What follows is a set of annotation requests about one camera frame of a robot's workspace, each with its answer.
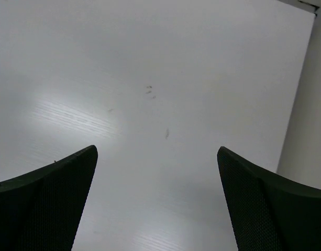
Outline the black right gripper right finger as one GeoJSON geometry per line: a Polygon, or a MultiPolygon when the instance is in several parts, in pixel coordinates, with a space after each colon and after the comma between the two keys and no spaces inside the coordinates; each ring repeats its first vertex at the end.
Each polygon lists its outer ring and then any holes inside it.
{"type": "Polygon", "coordinates": [[[217,162],[238,250],[321,250],[321,189],[222,146],[217,162]]]}

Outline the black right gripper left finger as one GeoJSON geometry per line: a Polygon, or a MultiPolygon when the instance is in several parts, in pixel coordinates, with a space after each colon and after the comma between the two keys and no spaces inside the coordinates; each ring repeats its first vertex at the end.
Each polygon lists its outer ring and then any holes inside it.
{"type": "Polygon", "coordinates": [[[0,250],[71,250],[98,159],[95,145],[0,182],[0,250]]]}

